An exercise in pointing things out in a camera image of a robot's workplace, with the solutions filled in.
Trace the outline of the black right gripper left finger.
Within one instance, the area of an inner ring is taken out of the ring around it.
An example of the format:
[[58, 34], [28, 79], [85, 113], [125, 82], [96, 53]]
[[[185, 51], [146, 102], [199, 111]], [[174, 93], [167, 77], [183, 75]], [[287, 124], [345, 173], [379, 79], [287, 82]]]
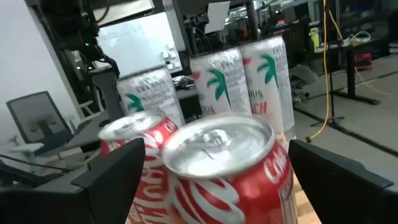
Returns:
[[35, 175], [0, 163], [0, 224], [125, 224], [146, 152], [134, 139], [67, 173]]

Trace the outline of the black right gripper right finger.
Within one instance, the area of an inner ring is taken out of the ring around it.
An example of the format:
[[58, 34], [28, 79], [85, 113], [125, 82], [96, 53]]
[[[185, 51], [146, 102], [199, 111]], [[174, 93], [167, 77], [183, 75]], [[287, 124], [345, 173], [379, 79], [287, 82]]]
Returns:
[[322, 224], [398, 224], [398, 179], [301, 140], [289, 158]]

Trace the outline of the red Coca-Cola can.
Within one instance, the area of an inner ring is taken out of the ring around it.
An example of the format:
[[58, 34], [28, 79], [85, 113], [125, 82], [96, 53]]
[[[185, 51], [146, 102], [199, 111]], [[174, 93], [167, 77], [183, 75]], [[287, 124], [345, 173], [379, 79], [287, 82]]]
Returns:
[[298, 224], [287, 151], [261, 118], [196, 120], [169, 137], [162, 160], [172, 224]]
[[133, 139], [144, 140], [146, 156], [142, 177], [126, 224], [170, 224], [162, 190], [166, 174], [161, 148], [177, 129], [178, 126], [164, 112], [149, 110], [117, 119], [99, 132], [102, 156]]

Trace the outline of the tall white Celsius can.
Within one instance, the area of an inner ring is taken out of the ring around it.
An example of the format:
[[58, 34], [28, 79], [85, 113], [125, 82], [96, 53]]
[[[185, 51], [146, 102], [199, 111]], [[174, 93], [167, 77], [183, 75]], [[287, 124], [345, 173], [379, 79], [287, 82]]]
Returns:
[[251, 114], [243, 58], [230, 48], [190, 58], [190, 69], [202, 114]]
[[252, 113], [274, 129], [278, 140], [296, 137], [289, 66], [283, 38], [273, 36], [241, 45]]
[[116, 86], [127, 114], [158, 108], [177, 126], [185, 124], [172, 77], [165, 67], [158, 66], [120, 78]]

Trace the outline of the wooden slatted shelf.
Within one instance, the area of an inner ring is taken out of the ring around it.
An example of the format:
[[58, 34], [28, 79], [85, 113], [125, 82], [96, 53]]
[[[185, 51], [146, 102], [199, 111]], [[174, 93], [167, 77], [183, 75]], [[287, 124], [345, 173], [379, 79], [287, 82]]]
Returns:
[[294, 177], [294, 193], [297, 204], [298, 224], [322, 224], [314, 211], [297, 177]]

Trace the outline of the black mesh office chair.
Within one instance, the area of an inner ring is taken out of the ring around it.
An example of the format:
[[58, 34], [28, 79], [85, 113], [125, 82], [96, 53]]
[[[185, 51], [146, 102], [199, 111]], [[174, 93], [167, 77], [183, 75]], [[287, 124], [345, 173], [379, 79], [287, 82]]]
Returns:
[[60, 153], [91, 122], [86, 120], [71, 129], [47, 91], [15, 98], [6, 104], [25, 143], [41, 144], [33, 151], [20, 147], [24, 154], [34, 157]]

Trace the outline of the red storage box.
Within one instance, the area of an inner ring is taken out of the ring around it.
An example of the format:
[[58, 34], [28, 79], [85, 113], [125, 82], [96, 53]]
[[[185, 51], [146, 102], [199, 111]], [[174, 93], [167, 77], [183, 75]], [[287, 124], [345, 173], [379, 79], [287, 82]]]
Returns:
[[372, 55], [371, 53], [357, 54], [354, 56], [355, 67], [358, 71], [365, 71], [372, 69]]

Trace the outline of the whiteboard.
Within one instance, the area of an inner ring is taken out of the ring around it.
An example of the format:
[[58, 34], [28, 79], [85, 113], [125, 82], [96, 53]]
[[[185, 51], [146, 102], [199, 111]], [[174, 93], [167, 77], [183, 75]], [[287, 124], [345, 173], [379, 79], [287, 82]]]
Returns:
[[158, 66], [171, 73], [183, 69], [164, 12], [102, 27], [97, 40], [116, 61], [121, 77]]

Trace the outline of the yellow green bottle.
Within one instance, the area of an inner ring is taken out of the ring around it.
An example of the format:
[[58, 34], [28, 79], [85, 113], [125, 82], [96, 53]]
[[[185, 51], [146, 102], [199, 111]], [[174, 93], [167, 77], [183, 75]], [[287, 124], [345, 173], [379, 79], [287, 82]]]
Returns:
[[316, 27], [310, 29], [310, 37], [313, 43], [314, 52], [320, 51], [320, 35]]

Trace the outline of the computer monitor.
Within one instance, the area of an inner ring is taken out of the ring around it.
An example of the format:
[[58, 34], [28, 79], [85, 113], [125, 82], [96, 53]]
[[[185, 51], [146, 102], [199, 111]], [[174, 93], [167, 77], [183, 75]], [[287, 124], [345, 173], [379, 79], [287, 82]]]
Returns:
[[205, 26], [205, 33], [223, 30], [228, 18], [230, 1], [212, 2], [208, 4], [207, 15], [209, 23]]

